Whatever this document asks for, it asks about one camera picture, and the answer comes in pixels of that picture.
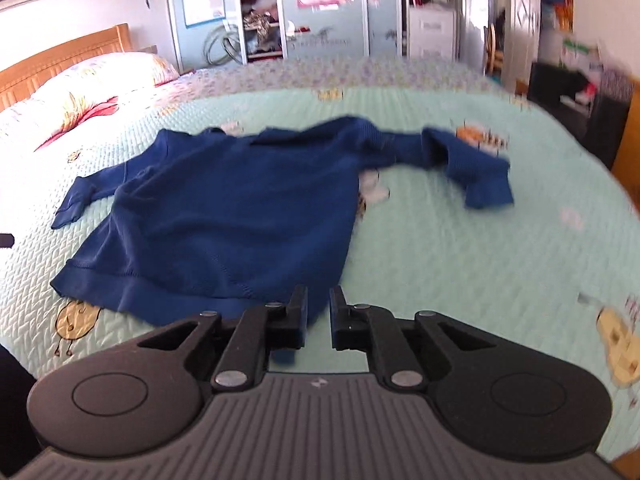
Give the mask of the floral pillow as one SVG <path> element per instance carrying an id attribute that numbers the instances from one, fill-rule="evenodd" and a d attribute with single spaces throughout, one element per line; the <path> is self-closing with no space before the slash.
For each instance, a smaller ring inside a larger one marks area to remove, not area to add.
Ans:
<path id="1" fill-rule="evenodd" d="M 1 113 L 1 149 L 37 151 L 94 116 L 114 114 L 130 94 L 152 92 L 178 78 L 175 67 L 157 54 L 89 58 Z"/>

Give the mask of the mint quilted bee bedspread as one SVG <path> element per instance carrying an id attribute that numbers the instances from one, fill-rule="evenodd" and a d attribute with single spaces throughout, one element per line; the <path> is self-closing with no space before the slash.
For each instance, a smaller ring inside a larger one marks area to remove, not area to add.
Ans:
<path id="1" fill-rule="evenodd" d="M 59 231 L 73 180 L 142 152 L 160 129 L 251 134 L 356 115 L 384 129 L 473 126 L 506 140 L 515 203 L 472 211 L 436 171 L 384 170 L 390 189 L 356 224 L 342 286 L 353 302 L 407 316 L 419 308 L 573 362 L 608 388 L 613 415 L 600 452 L 639 444 L 639 216 L 626 192 L 550 115 L 442 61 L 271 62 L 202 70 L 126 94 L 46 148 L 27 130 L 33 106 L 1 117 L 1 342 L 30 374 L 139 336 L 148 326 L 75 309 L 51 280 L 108 214 L 100 200 Z"/>

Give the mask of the white drawer cabinet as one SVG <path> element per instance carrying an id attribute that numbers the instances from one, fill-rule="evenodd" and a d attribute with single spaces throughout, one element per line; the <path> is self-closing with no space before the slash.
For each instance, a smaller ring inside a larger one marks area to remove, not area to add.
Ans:
<path id="1" fill-rule="evenodd" d="M 457 13 L 446 6 L 427 4 L 409 9 L 409 56 L 437 55 L 448 61 L 456 56 Z"/>

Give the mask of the blue knit sweater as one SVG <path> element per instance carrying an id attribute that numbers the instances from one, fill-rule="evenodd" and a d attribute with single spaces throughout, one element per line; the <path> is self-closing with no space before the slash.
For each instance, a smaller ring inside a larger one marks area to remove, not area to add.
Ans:
<path id="1" fill-rule="evenodd" d="M 52 288 L 162 326 L 204 311 L 239 318 L 302 285 L 315 318 L 343 273 L 361 175 L 395 165 L 442 170 L 472 209 L 513 203 L 509 162 L 446 130 L 384 131 L 352 116 L 254 136 L 165 129 L 141 154 L 74 181 L 55 229 L 96 200 L 112 208 Z"/>

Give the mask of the wooden dresser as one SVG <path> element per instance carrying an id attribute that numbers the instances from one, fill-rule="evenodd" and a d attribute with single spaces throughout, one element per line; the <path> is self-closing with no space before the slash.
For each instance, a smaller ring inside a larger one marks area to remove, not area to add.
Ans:
<path id="1" fill-rule="evenodd" d="M 626 121 L 625 130 L 612 174 L 620 182 L 636 207 L 639 207 L 640 192 L 640 89 L 639 81 L 634 82 L 634 95 Z"/>

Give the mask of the wooden headboard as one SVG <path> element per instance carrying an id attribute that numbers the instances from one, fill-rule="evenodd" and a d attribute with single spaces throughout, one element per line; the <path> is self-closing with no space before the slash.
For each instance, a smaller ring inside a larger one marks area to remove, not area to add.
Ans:
<path id="1" fill-rule="evenodd" d="M 25 58 L 2 70 L 0 107 L 6 110 L 30 98 L 48 80 L 82 61 L 99 55 L 131 50 L 129 25 L 122 23 Z"/>

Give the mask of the sliding door wardrobe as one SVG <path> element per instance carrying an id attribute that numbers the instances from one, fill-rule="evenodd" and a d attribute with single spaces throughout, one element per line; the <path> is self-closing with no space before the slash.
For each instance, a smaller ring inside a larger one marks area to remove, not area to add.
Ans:
<path id="1" fill-rule="evenodd" d="M 445 0 L 168 0 L 180 70 L 409 56 L 409 9 Z"/>

